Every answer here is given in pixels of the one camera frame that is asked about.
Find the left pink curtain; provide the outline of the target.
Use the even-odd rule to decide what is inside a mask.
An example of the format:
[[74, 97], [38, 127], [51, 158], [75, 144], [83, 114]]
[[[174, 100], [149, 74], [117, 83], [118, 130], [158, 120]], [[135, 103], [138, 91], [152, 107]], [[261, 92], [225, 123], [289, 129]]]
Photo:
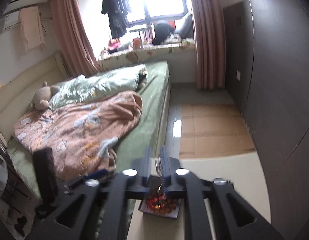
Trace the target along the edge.
[[78, 0], [50, 0], [50, 9], [70, 74], [88, 77], [101, 72], [83, 26]]

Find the beige plush toy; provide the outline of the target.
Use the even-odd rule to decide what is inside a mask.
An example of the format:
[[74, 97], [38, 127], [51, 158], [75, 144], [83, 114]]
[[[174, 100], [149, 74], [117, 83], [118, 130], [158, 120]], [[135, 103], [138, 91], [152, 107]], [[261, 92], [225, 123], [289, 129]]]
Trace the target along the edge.
[[42, 88], [37, 90], [33, 99], [30, 103], [29, 110], [44, 111], [49, 108], [50, 99], [60, 91], [61, 87], [52, 85], [48, 86], [47, 82], [44, 81]]

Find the pink items on windowsill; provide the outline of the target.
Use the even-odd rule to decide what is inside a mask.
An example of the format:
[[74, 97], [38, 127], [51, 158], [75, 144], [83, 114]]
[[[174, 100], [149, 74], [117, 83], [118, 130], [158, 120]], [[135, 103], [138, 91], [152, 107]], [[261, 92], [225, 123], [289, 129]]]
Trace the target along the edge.
[[108, 42], [108, 48], [107, 51], [109, 54], [115, 53], [118, 51], [118, 48], [120, 47], [120, 40], [118, 38], [111, 38]]

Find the black jewelry box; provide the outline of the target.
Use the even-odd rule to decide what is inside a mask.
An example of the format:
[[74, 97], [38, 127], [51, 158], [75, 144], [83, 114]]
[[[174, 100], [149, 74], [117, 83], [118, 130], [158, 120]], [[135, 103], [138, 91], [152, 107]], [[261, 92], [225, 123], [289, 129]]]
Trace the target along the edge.
[[182, 200], [167, 197], [160, 177], [150, 176], [148, 187], [150, 191], [141, 201], [138, 210], [148, 215], [177, 219]]

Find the beige hanging towel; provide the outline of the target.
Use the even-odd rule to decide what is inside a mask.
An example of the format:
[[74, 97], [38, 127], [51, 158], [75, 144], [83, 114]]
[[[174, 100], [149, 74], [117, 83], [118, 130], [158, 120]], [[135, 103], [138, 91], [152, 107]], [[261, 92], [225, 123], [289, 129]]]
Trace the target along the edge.
[[27, 7], [20, 10], [20, 35], [24, 44], [25, 51], [41, 47], [45, 50], [45, 40], [39, 8]]

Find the dark hanging clothes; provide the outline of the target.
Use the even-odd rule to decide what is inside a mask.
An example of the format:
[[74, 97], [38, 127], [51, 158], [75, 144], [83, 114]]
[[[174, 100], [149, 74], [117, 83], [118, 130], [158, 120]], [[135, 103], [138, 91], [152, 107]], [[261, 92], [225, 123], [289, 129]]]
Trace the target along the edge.
[[131, 12], [128, 0], [102, 0], [102, 14], [107, 14], [113, 39], [123, 37], [130, 27], [127, 19]]

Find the green floral duvet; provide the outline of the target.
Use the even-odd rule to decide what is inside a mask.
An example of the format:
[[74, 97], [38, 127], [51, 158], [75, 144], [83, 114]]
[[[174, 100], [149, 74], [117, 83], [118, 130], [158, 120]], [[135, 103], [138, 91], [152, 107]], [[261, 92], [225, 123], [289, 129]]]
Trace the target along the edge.
[[60, 83], [60, 91], [49, 101], [53, 111], [68, 104], [92, 102], [114, 96], [119, 92], [136, 91], [147, 83], [148, 71], [144, 64], [122, 67], [91, 77], [80, 75]]

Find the pink patterned blanket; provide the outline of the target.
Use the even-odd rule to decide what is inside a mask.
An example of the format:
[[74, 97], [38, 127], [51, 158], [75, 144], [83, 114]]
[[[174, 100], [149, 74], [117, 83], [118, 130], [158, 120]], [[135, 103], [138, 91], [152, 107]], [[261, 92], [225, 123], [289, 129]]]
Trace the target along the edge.
[[102, 169], [114, 171], [114, 148], [141, 115], [141, 96], [125, 91], [54, 111], [29, 111], [15, 123], [12, 135], [30, 153], [51, 148], [56, 176], [70, 180]]

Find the grey pillow on windowsill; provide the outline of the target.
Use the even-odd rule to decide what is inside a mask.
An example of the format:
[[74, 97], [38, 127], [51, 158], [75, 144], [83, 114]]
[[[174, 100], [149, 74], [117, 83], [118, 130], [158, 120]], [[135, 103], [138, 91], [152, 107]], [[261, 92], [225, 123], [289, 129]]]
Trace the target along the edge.
[[192, 13], [188, 13], [181, 19], [181, 26], [176, 28], [175, 34], [181, 39], [194, 38], [193, 18]]

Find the floral windowsill cushion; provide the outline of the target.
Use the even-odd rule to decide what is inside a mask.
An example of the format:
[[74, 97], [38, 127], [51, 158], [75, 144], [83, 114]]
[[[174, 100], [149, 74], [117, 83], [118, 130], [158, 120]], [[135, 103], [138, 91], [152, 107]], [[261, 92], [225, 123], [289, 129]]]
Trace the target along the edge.
[[129, 48], [112, 54], [105, 53], [99, 56], [97, 62], [103, 71], [108, 71], [120, 67], [142, 64], [157, 56], [183, 53], [190, 50], [195, 50], [195, 42], [193, 39], [183, 40], [182, 43], [158, 46], [149, 44], [145, 48], [137, 50]]

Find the pink curtain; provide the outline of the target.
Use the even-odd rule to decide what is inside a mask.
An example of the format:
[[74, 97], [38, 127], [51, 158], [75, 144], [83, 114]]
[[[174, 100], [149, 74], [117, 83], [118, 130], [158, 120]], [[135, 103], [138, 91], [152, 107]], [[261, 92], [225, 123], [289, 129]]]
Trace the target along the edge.
[[88, 77], [101, 72], [83, 26], [78, 0], [50, 0], [50, 9], [70, 74]]
[[196, 45], [196, 85], [212, 90], [225, 86], [225, 24], [220, 0], [191, 0]]

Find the white air conditioner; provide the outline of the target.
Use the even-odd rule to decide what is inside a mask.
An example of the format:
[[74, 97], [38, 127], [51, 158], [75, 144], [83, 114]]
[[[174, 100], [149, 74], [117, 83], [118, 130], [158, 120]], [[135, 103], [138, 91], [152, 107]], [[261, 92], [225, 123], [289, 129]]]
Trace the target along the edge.
[[16, 27], [18, 24], [20, 24], [20, 10], [7, 14], [4, 17], [2, 34], [10, 31], [13, 27]]

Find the black bag on windowsill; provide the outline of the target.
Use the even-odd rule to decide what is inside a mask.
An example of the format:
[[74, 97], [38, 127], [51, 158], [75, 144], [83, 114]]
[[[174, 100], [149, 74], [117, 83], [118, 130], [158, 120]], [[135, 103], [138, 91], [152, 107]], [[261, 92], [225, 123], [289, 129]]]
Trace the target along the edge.
[[152, 44], [157, 46], [165, 41], [171, 34], [175, 32], [175, 28], [165, 20], [158, 21], [154, 25], [154, 34], [155, 37], [152, 40]]

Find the white low table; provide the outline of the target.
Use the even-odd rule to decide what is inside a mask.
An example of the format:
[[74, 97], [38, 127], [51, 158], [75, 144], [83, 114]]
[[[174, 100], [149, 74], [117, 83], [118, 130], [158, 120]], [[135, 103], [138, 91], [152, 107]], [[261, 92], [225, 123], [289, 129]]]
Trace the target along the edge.
[[135, 204], [128, 239], [265, 239], [275, 233], [265, 177], [258, 155], [217, 159], [170, 158], [177, 218], [139, 210]]

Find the green bed sheet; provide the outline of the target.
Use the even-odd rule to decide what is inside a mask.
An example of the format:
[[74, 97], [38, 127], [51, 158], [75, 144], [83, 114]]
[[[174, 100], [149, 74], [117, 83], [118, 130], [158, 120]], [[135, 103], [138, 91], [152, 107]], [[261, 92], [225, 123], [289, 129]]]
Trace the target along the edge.
[[[142, 157], [147, 147], [153, 153], [156, 146], [165, 91], [170, 81], [169, 65], [166, 61], [160, 61], [145, 66], [148, 83], [138, 92], [143, 103], [142, 116], [136, 128], [120, 139], [114, 148], [118, 156], [116, 172], [129, 168], [135, 159]], [[18, 176], [30, 192], [41, 199], [31, 153], [15, 139], [10, 141], [7, 153]]]

